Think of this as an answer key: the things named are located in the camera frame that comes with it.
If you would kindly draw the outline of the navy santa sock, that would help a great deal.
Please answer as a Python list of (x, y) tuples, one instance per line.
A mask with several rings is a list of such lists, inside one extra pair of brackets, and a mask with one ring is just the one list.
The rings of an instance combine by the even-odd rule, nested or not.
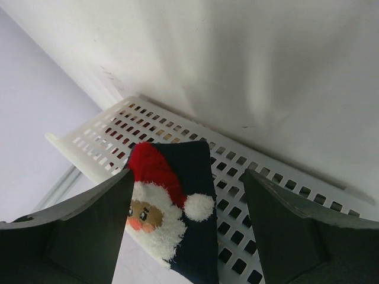
[(218, 283), (216, 191), (205, 141), (136, 144), (126, 231), (161, 266)]

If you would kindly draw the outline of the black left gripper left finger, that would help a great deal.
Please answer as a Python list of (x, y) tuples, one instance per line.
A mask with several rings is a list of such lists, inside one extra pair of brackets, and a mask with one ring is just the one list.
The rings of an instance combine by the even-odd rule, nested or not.
[(1, 283), (111, 283), (134, 177), (122, 170), (47, 209), (1, 223)]

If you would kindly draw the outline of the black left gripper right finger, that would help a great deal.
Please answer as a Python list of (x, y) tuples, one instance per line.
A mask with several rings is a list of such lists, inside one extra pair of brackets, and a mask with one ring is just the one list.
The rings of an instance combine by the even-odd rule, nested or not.
[(378, 222), (321, 206), (250, 169), (243, 185), (266, 283), (378, 283)]

